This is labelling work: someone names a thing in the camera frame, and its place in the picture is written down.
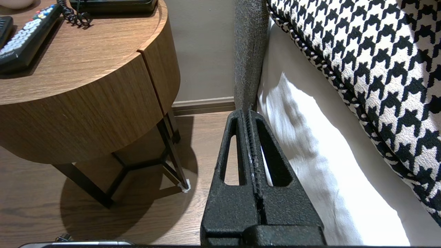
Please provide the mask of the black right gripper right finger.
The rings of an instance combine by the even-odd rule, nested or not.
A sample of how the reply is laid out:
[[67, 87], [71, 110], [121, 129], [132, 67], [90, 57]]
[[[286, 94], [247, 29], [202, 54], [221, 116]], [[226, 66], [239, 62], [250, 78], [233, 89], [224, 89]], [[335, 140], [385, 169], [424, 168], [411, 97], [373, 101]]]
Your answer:
[[322, 226], [322, 221], [265, 118], [249, 111], [249, 154], [258, 212], [266, 225]]

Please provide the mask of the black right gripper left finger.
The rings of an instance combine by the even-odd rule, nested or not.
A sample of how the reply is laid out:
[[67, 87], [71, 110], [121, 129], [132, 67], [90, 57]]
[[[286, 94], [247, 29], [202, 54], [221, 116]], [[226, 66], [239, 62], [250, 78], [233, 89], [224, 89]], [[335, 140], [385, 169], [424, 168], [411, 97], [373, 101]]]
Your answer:
[[[231, 138], [236, 137], [239, 185], [225, 183]], [[252, 158], [244, 112], [229, 114], [201, 221], [202, 246], [238, 246], [245, 229], [258, 224]]]

